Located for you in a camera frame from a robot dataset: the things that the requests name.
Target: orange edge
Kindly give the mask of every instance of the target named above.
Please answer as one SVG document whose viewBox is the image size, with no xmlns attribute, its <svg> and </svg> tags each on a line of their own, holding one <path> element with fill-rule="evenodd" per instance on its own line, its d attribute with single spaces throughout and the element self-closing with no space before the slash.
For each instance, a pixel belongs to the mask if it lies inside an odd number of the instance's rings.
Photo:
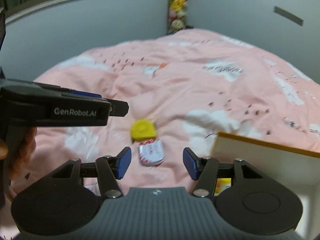
<svg viewBox="0 0 320 240">
<path fill-rule="evenodd" d="M 273 149 L 277 149 L 277 150 L 281 150 L 281 151 L 287 151 L 287 152 L 292 152 L 292 153 L 310 156 L 310 157 L 314 157 L 314 158 L 320 158 L 320 153 L 318 153 L 318 152 L 308 151 L 308 150 L 294 148 L 294 147 L 276 144 L 276 143 L 270 143 L 270 142 L 266 142 L 266 141 L 261 141 L 261 140 L 257 140 L 257 139 L 253 139 L 253 138 L 244 137 L 241 135 L 218 132 L 217 140 L 219 138 L 228 138 L 228 139 L 233 139 L 233 140 L 242 141 L 242 142 L 246 142 L 246 143 L 256 144 L 256 145 L 260 145 L 260 146 L 264 146 L 264 147 L 269 147 L 269 148 L 273 148 Z M 215 152 L 214 149 L 215 149 L 216 145 L 217 145 L 217 141 L 215 142 L 215 144 L 213 146 L 213 152 Z"/>
</svg>

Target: white cloud pattern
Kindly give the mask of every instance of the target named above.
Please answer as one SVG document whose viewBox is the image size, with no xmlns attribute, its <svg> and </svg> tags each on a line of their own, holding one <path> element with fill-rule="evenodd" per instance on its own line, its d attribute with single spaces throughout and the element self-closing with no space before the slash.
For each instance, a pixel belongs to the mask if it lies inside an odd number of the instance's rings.
<svg viewBox="0 0 320 240">
<path fill-rule="evenodd" d="M 153 73 L 158 70 L 160 68 L 160 66 L 148 66 L 148 67 L 145 67 L 143 69 L 143 73 L 152 77 L 153 76 Z"/>
<path fill-rule="evenodd" d="M 236 67 L 234 62 L 214 60 L 204 65 L 203 69 L 208 70 L 211 75 L 224 76 L 230 82 L 237 79 L 243 70 Z"/>
<path fill-rule="evenodd" d="M 110 66 L 97 63 L 94 58 L 88 57 L 88 56 L 72 57 L 70 59 L 67 59 L 66 61 L 59 63 L 57 67 L 68 68 L 74 65 L 81 65 L 86 68 L 95 68 L 95 69 L 101 69 L 105 71 L 110 69 Z"/>
<path fill-rule="evenodd" d="M 237 39 L 232 38 L 232 37 L 223 36 L 222 40 L 223 41 L 227 41 L 227 42 L 232 43 L 232 44 L 235 44 L 235 45 L 238 45 L 240 47 L 247 48 L 247 49 L 252 49 L 253 48 L 253 46 L 251 44 L 246 43 L 246 42 L 241 41 L 241 40 L 237 40 Z"/>
<path fill-rule="evenodd" d="M 64 143 L 66 148 L 78 154 L 82 162 L 95 162 L 99 154 L 98 139 L 99 136 L 87 127 L 68 127 Z"/>
<path fill-rule="evenodd" d="M 255 139 L 262 138 L 250 121 L 238 122 L 230 119 L 224 110 L 215 112 L 192 110 L 186 115 L 183 126 L 189 134 L 191 149 L 199 157 L 210 155 L 219 131 Z"/>
<path fill-rule="evenodd" d="M 197 46 L 198 43 L 191 43 L 191 42 L 169 42 L 168 46 L 180 46 L 180 47 L 187 47 L 187 46 Z"/>
<path fill-rule="evenodd" d="M 277 63 L 273 62 L 271 59 L 265 59 L 264 61 L 267 62 L 271 66 L 277 65 Z"/>
<path fill-rule="evenodd" d="M 287 97 L 290 102 L 294 102 L 297 105 L 303 105 L 304 101 L 297 95 L 296 90 L 289 83 L 285 82 L 281 78 L 274 77 L 276 83 L 281 88 L 282 93 Z"/>
<path fill-rule="evenodd" d="M 311 123 L 310 124 L 310 132 L 315 133 L 317 138 L 320 140 L 320 125 Z"/>
<path fill-rule="evenodd" d="M 293 66 L 291 63 L 287 62 L 288 66 L 290 68 L 292 68 L 292 70 L 298 74 L 299 77 L 307 80 L 307 81 L 311 81 L 312 79 L 309 78 L 305 73 L 303 73 L 302 71 L 298 70 L 295 66 Z"/>
</svg>

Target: gray wall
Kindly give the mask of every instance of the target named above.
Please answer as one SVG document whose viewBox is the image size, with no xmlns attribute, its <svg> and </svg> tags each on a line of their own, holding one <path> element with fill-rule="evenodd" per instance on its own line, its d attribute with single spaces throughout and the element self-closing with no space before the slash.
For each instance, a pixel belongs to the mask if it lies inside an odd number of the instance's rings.
<svg viewBox="0 0 320 240">
<path fill-rule="evenodd" d="M 320 83 L 320 0 L 189 0 L 189 21 L 266 49 Z M 303 27 L 273 13 L 279 6 Z"/>
<path fill-rule="evenodd" d="M 168 0 L 74 0 L 7 25 L 0 65 L 9 78 L 33 80 L 94 47 L 166 33 Z"/>
</svg>

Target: pink bedspread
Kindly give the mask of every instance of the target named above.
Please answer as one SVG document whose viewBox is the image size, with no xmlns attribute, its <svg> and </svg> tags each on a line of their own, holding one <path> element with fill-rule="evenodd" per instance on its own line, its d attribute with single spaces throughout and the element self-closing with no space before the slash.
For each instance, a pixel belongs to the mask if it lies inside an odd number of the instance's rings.
<svg viewBox="0 0 320 240">
<path fill-rule="evenodd" d="M 210 153 L 224 131 L 320 152 L 320 86 L 281 58 L 236 39 L 205 30 L 183 30 L 152 41 L 89 50 L 53 67 L 38 82 L 125 100 L 126 117 L 106 127 L 40 128 L 37 149 L 16 192 L 70 158 L 92 162 L 132 149 L 120 181 L 129 187 L 176 187 L 193 182 L 182 162 L 191 147 Z M 165 160 L 139 163 L 130 129 L 138 119 L 155 123 Z M 95 181 L 87 186 L 96 191 Z"/>
</svg>

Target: stuffed toy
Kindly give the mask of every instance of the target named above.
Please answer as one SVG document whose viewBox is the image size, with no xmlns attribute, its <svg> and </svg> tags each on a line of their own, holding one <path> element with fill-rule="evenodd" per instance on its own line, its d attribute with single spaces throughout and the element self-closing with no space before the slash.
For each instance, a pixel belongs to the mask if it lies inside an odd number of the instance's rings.
<svg viewBox="0 0 320 240">
<path fill-rule="evenodd" d="M 171 23 L 170 28 L 173 29 L 174 31 L 179 31 L 184 29 L 185 25 L 182 20 L 177 19 Z"/>
<path fill-rule="evenodd" d="M 170 0 L 168 34 L 173 34 L 187 26 L 187 0 Z"/>
</svg>

